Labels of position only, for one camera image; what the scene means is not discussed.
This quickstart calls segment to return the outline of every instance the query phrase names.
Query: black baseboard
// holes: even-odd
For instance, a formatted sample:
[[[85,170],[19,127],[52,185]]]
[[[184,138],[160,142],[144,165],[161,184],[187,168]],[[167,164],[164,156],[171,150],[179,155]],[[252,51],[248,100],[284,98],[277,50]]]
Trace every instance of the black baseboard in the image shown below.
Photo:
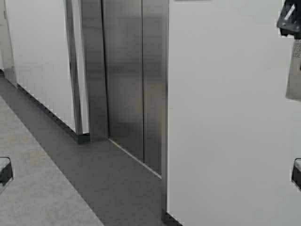
[[[162,210],[162,221],[167,226],[183,226],[165,210]]]
[[[63,130],[65,130],[79,145],[89,143],[91,141],[90,133],[77,135],[69,126],[54,115],[48,108],[46,108],[40,101],[28,93],[22,86],[17,85],[18,90],[24,93],[30,100],[32,100],[44,113],[46,113],[55,123],[57,123]]]

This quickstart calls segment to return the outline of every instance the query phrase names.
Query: metal surface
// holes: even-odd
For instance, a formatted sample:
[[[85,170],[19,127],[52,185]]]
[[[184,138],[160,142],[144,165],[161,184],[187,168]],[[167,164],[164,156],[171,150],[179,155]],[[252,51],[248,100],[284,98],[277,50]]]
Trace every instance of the metal surface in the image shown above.
[[[144,161],[161,173],[168,0],[143,0]]]
[[[81,0],[91,140],[108,138],[108,111],[104,64],[102,5]]]
[[[109,135],[143,161],[141,0],[103,0]]]
[[[1,26],[1,32],[7,33],[8,35],[8,43],[4,43],[6,45],[6,48],[8,50],[8,52],[6,53],[5,56],[3,56],[3,64],[4,64],[4,75],[5,78],[10,81],[10,83],[12,83],[14,86],[17,86],[17,79],[16,79],[16,72],[15,72],[15,68],[14,68],[14,54],[13,54],[13,48],[12,48],[12,44],[11,44],[11,34],[10,34],[10,29],[9,29],[9,23],[8,23],[8,15],[7,15],[7,11],[6,11],[6,1],[5,0],[1,0],[4,3],[4,18],[6,20],[3,21],[4,24],[2,24]],[[11,63],[12,65],[6,65],[6,60],[4,58],[9,58],[11,59]]]
[[[66,26],[67,26],[67,40],[69,48],[69,59],[70,59],[70,75],[71,75],[71,87],[73,95],[73,109],[75,119],[75,130],[76,134],[80,135],[83,133],[82,130],[82,119],[80,110],[80,98],[79,98],[79,82],[78,82],[78,69],[77,69],[77,58],[76,58],[76,47],[74,38],[74,27],[73,27],[73,12],[72,12],[72,0],[65,0],[65,15],[66,15]]]
[[[162,111],[161,111],[161,207],[162,210],[167,212],[167,176],[168,176],[168,165],[167,165],[167,154],[168,154],[168,44],[169,44],[169,0],[166,0],[166,73],[164,79],[164,92],[162,95]]]

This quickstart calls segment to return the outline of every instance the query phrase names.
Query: hallway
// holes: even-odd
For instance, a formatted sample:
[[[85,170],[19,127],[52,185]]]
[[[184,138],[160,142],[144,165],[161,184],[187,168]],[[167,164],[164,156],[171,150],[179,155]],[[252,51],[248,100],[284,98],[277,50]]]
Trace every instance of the hallway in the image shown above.
[[[58,185],[63,181],[67,187],[62,187],[63,191],[61,192],[68,195],[72,195],[72,191],[69,190],[75,188],[105,226],[163,225],[160,220],[161,187],[160,179],[157,176],[149,172],[145,167],[108,140],[86,145],[76,144],[72,137],[63,131],[49,116],[42,112],[32,100],[15,89],[2,76],[0,77],[0,96],[30,132],[26,131],[26,139],[23,139],[22,133],[24,133],[25,128],[22,128],[17,117],[9,114],[9,116],[11,116],[11,118],[9,118],[6,114],[0,114],[0,117],[6,117],[5,119],[0,118],[0,136],[2,137],[0,137],[0,153],[1,155],[10,155],[12,157],[13,166],[16,168],[16,178],[14,182],[10,185],[10,188],[5,191],[6,195],[1,197],[2,199],[7,198],[5,202],[7,201],[9,203],[10,210],[14,208],[10,202],[15,201],[8,198],[9,193],[13,192],[13,186],[17,187],[18,184],[21,186],[20,183],[24,180],[21,173],[24,174],[24,177],[25,174],[29,173],[26,170],[18,171],[17,169],[18,167],[21,169],[22,164],[29,164],[29,162],[34,160],[37,165],[40,164],[40,168],[30,169],[32,170],[30,173],[39,174],[40,171],[45,171],[43,176],[40,174],[40,176],[34,177],[34,183],[37,183],[36,181],[38,181],[39,178],[42,181],[46,178],[50,181],[54,180],[53,183],[59,182]],[[0,109],[7,108],[3,100],[0,100]],[[9,134],[21,133],[18,138],[21,139],[20,142],[23,143],[18,143],[12,146],[12,149],[8,149],[6,143],[8,139],[4,138],[8,136],[8,129],[10,130]],[[52,161],[50,159],[47,161],[48,156],[43,154],[44,152],[38,154],[38,156],[43,156],[43,158],[41,158],[43,162],[39,162],[40,158],[36,158],[36,156],[31,158],[30,154],[25,154],[29,159],[22,158],[22,160],[25,161],[24,163],[22,163],[21,158],[17,155],[14,157],[17,151],[26,152],[26,149],[31,146],[34,147],[34,150],[40,150],[41,146]],[[62,174],[59,178],[50,177],[52,172],[43,169],[47,166],[46,163],[44,163],[45,161],[48,165],[50,164],[52,168],[56,165],[65,177]],[[70,202],[70,205],[72,205],[72,207],[74,205],[81,205],[81,208],[84,208],[84,201],[80,198],[76,198],[76,200],[77,202]],[[61,209],[68,208],[68,206],[66,206],[68,202],[60,201],[64,203],[64,205],[58,205]],[[92,213],[86,210],[82,211],[81,214],[87,214],[87,216],[89,216],[88,218],[91,218]],[[51,218],[51,220],[54,223],[53,225],[58,225],[56,222],[58,219]],[[69,220],[68,223],[87,226],[102,225],[99,221],[97,222],[96,219],[94,222],[92,220],[90,221],[89,224],[86,222],[76,224],[72,220]]]

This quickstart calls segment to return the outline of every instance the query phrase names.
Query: metal plate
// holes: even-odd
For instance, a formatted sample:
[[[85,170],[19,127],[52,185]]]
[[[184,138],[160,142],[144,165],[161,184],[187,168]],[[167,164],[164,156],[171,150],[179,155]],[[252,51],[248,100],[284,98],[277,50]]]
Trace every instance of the metal plate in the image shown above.
[[[104,0],[109,135],[143,161],[141,0]]]
[[[143,0],[144,160],[161,173],[165,111],[168,0]]]
[[[108,137],[108,111],[104,64],[102,5],[81,0],[91,140]]]

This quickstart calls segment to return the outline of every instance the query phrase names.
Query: white wall panel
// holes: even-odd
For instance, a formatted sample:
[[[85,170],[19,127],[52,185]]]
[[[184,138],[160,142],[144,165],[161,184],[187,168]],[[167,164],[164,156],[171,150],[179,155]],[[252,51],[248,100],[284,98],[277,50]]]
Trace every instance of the white wall panel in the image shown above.
[[[9,0],[18,83],[75,130],[64,1]]]
[[[168,212],[184,226],[300,224],[301,103],[281,0],[170,0]]]

